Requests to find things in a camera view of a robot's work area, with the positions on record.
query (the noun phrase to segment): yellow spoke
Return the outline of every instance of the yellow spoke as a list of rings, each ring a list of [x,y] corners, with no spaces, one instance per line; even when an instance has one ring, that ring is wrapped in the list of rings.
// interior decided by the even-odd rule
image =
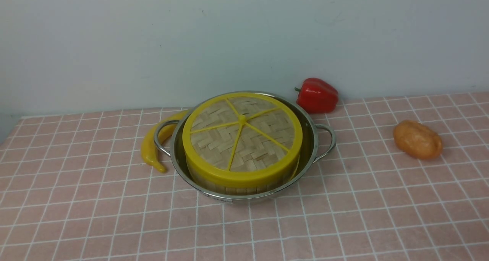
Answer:
[[[202,129],[197,129],[197,130],[193,130],[190,132],[190,134],[194,134],[194,133],[197,133],[197,132],[202,132],[202,131],[207,131],[207,130],[211,130],[211,129],[215,129],[215,128],[219,128],[219,127],[226,127],[226,126],[229,126],[229,125],[237,125],[239,122],[228,122],[228,123],[223,123],[221,125],[214,125],[214,126],[211,126],[211,127],[206,127],[206,128],[202,128]]]
[[[274,142],[276,145],[280,146],[281,148],[283,148],[284,150],[286,151],[289,151],[288,148],[286,148],[285,146],[283,146],[282,144],[280,144],[278,141],[274,140],[272,137],[270,137],[269,135],[265,134],[264,132],[262,132],[260,129],[254,127],[253,125],[250,125],[249,123],[246,123],[246,125],[255,130],[256,132],[258,132],[259,134],[262,134],[265,138],[269,139],[270,141]]]
[[[269,112],[272,112],[272,111],[275,111],[275,110],[279,110],[280,108],[279,107],[276,107],[276,108],[271,108],[271,109],[267,109],[267,110],[264,110],[264,111],[261,111],[261,112],[258,112],[256,113],[255,115],[249,117],[247,120],[251,120],[253,118],[257,118],[259,116],[262,116],[263,114],[265,113],[269,113]]]
[[[236,137],[236,141],[234,141],[233,151],[231,152],[231,158],[229,159],[229,164],[227,165],[227,171],[231,170],[231,165],[233,163],[234,154],[236,153],[236,147],[238,146],[238,141],[240,140],[241,130],[243,130],[243,125],[240,125],[240,129],[238,130],[238,135]]]
[[[229,101],[229,99],[225,99],[225,100],[226,100],[227,104],[231,107],[231,109],[234,111],[236,116],[239,116],[238,110],[236,110],[236,108],[234,108],[234,105]]]

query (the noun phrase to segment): white wall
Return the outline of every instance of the white wall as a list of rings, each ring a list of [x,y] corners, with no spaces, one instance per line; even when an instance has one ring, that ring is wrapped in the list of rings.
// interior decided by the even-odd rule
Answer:
[[[488,0],[0,0],[0,112],[489,90]]]
[[[0,113],[0,146],[7,136],[12,132],[17,122],[20,120],[20,116],[7,115]]]

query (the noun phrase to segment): pot handle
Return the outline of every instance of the pot handle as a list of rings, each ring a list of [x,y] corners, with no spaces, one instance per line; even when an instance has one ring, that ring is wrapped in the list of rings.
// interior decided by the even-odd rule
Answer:
[[[179,122],[179,120],[168,120],[166,122],[162,122],[157,128],[156,128],[156,131],[154,132],[154,137],[153,137],[153,141],[154,141],[154,144],[156,144],[156,147],[163,153],[165,153],[166,155],[168,155],[168,157],[171,157],[170,155],[170,150],[166,150],[166,148],[164,148],[160,143],[159,143],[159,138],[158,138],[158,134],[159,132],[161,132],[161,129],[163,129],[165,126],[167,125],[176,125],[177,123]]]
[[[336,133],[330,126],[320,125],[318,123],[318,124],[316,124],[316,128],[324,129],[331,135],[331,144],[330,144],[330,147],[328,148],[328,150],[326,150],[324,153],[322,153],[321,155],[317,156],[316,159],[314,159],[313,164],[315,162],[317,162],[318,160],[321,160],[324,156],[328,155],[328,153],[330,153],[331,150],[333,150],[333,148],[335,148],[335,146],[336,146]]]

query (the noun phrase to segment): metal pot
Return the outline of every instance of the metal pot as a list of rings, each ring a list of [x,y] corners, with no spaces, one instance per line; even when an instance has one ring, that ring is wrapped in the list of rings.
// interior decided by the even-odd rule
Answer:
[[[311,117],[307,114],[307,112],[304,111],[304,109],[302,109],[297,104],[287,101],[283,97],[277,96],[275,94],[270,94],[267,92],[259,92],[259,91],[246,91],[246,92],[266,95],[268,97],[272,97],[274,99],[281,101],[283,104],[288,106],[295,113],[295,115],[301,122],[302,132],[303,132],[303,142],[300,151],[297,173],[294,178],[292,178],[286,184],[279,186],[278,188],[272,189],[270,191],[266,191],[264,193],[255,194],[255,195],[224,195],[224,194],[215,193],[213,191],[207,190],[206,188],[203,188],[199,184],[195,183],[189,174],[188,167],[187,167],[187,160],[185,157],[185,151],[183,149],[183,144],[182,144],[183,126],[185,125],[185,122],[187,121],[189,115],[192,113],[194,109],[190,109],[187,115],[182,120],[169,120],[167,122],[163,122],[161,125],[157,127],[157,130],[154,134],[154,143],[156,144],[157,148],[160,151],[162,151],[163,153],[171,157],[173,166],[175,167],[178,174],[190,186],[200,191],[203,195],[218,200],[220,202],[248,204],[251,202],[257,202],[268,198],[275,198],[279,192],[295,184],[307,172],[307,170],[309,170],[312,164],[314,164],[315,162],[317,162],[318,160],[326,156],[336,146],[336,135],[334,130],[332,130],[332,128],[329,127],[328,125],[315,124],[311,119]],[[165,149],[158,141],[159,132],[161,131],[162,128],[164,128],[167,125],[176,125],[175,131],[173,132],[173,136],[170,141],[169,150]],[[329,132],[329,134],[331,135],[331,144],[329,148],[324,153],[321,153],[320,155],[317,154],[318,147],[319,147],[318,134],[317,134],[318,128],[324,129],[325,131]]]

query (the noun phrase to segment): fake vegetable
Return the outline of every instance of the fake vegetable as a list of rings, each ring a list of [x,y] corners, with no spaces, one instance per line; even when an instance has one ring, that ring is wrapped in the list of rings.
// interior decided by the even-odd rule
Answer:
[[[295,90],[299,92],[297,104],[307,113],[330,113],[339,100],[338,91],[319,78],[308,78]]]
[[[442,139],[426,125],[412,120],[403,120],[393,131],[396,146],[419,160],[430,160],[440,156]]]
[[[151,165],[161,173],[165,173],[166,168],[158,161],[158,150],[156,149],[156,145],[153,141],[154,132],[156,132],[157,127],[163,122],[168,120],[181,120],[186,114],[187,110],[183,110],[169,118],[162,120],[157,125],[154,125],[154,127],[151,128],[150,131],[148,131],[148,133],[144,136],[143,142],[141,143],[141,158],[143,158],[143,161],[146,164]],[[166,141],[166,139],[171,137],[175,127],[175,125],[168,125],[161,129],[158,134],[158,140],[161,144]]]

